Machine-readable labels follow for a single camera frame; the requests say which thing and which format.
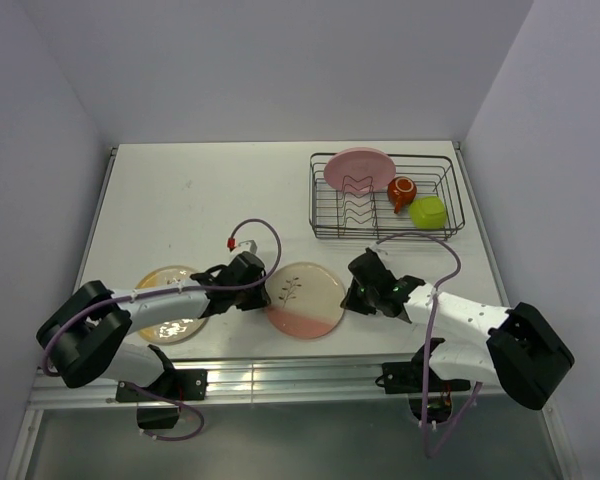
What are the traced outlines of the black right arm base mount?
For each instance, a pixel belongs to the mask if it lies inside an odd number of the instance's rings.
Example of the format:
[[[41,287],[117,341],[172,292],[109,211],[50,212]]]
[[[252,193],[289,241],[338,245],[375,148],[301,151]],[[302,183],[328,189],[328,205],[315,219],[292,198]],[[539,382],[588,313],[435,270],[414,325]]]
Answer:
[[[386,362],[381,365],[382,373],[375,385],[387,395],[407,394],[411,412],[417,420],[422,418],[422,368],[415,362]],[[429,396],[427,401],[428,421],[447,421],[453,411],[452,394],[467,392],[471,383],[467,380],[441,380],[433,371],[429,373]]]

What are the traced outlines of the yellow and cream floral plate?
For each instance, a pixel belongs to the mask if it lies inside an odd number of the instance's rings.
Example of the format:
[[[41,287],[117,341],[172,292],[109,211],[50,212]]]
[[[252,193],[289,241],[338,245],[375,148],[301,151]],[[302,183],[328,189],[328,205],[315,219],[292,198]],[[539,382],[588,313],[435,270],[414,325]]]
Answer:
[[[166,286],[196,273],[197,270],[183,265],[161,267],[142,278],[136,285],[139,289]],[[193,337],[207,323],[208,319],[182,318],[169,320],[159,325],[144,328],[138,335],[145,341],[154,345],[172,345],[183,342]]]

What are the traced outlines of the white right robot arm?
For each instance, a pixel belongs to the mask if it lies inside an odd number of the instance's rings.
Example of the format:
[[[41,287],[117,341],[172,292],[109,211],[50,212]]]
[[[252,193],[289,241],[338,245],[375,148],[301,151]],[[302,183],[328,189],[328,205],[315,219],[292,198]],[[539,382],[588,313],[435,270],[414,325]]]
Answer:
[[[388,394],[466,391],[482,383],[540,410],[575,364],[570,349],[530,304],[481,304],[417,277],[397,278],[372,250],[351,261],[348,270],[345,310],[425,328],[410,361],[383,365],[381,384]]]

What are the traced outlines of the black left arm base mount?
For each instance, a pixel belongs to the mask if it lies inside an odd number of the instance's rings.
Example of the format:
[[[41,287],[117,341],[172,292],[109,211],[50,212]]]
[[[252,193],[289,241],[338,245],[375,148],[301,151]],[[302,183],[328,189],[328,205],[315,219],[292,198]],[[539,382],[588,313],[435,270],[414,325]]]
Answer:
[[[196,428],[180,436],[189,439],[197,436],[205,425],[202,413],[189,402],[205,399],[207,379],[205,369],[175,369],[164,372],[147,387],[120,381],[115,401],[137,404],[136,423],[141,432],[163,441],[176,440],[163,431],[172,430],[180,420],[193,420]]]

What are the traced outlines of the orange and black cup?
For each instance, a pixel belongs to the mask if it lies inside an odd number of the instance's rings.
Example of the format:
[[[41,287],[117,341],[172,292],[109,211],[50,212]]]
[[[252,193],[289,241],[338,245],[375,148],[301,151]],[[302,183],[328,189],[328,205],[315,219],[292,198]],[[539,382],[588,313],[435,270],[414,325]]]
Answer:
[[[409,177],[397,176],[387,187],[387,197],[395,214],[399,214],[405,206],[411,204],[416,195],[417,186]]]

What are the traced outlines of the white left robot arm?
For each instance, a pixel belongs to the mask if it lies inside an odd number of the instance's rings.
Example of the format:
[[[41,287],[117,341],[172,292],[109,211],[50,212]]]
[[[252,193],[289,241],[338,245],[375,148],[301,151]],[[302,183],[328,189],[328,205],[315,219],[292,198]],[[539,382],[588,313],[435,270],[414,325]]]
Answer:
[[[166,286],[116,292],[99,280],[90,281],[37,331],[42,365],[69,388],[107,378],[163,399],[178,383],[172,361],[159,347],[131,345],[126,337],[168,321],[267,307],[271,300],[265,280],[264,263],[245,251],[226,265]]]

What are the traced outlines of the white and green square bowl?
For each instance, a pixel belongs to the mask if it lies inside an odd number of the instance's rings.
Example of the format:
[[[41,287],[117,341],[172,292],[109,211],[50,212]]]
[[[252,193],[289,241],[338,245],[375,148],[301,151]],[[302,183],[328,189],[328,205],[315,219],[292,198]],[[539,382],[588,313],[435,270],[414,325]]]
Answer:
[[[409,206],[408,213],[418,229],[442,229],[447,222],[445,204],[437,196],[417,198]]]

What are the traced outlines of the pink and cream floral plate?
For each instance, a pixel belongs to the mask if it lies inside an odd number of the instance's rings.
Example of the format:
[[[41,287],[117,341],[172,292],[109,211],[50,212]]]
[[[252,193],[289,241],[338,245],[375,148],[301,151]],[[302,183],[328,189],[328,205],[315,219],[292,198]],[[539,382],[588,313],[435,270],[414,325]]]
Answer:
[[[331,333],[341,322],[345,288],[327,268],[296,262],[277,270],[266,282],[271,303],[265,312],[281,333],[314,340]]]

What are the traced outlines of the pink plastic plate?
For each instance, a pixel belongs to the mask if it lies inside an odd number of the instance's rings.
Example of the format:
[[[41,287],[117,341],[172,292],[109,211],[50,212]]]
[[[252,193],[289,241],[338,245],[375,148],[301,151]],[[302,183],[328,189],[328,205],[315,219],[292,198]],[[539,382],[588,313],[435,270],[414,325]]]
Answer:
[[[372,193],[387,187],[396,176],[394,161],[384,152],[367,147],[340,151],[327,162],[323,177],[343,193]]]

